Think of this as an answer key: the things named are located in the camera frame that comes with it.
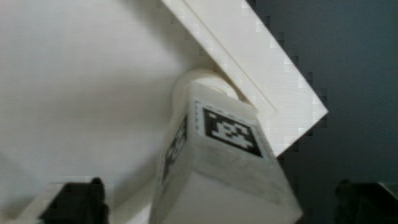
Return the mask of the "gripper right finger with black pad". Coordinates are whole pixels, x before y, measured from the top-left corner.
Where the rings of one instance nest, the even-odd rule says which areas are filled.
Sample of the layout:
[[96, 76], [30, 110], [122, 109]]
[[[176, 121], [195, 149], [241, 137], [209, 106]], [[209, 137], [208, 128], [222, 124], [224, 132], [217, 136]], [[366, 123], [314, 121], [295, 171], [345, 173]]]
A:
[[355, 183], [336, 187], [334, 224], [398, 224], [398, 183]]

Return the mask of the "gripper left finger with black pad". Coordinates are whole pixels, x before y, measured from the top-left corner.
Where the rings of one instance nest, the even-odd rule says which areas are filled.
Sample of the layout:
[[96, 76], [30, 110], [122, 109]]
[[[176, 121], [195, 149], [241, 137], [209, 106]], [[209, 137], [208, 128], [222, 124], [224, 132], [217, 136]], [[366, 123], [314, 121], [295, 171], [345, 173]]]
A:
[[42, 224], [108, 224], [105, 184], [99, 178], [89, 183], [69, 182], [64, 185], [39, 220]]

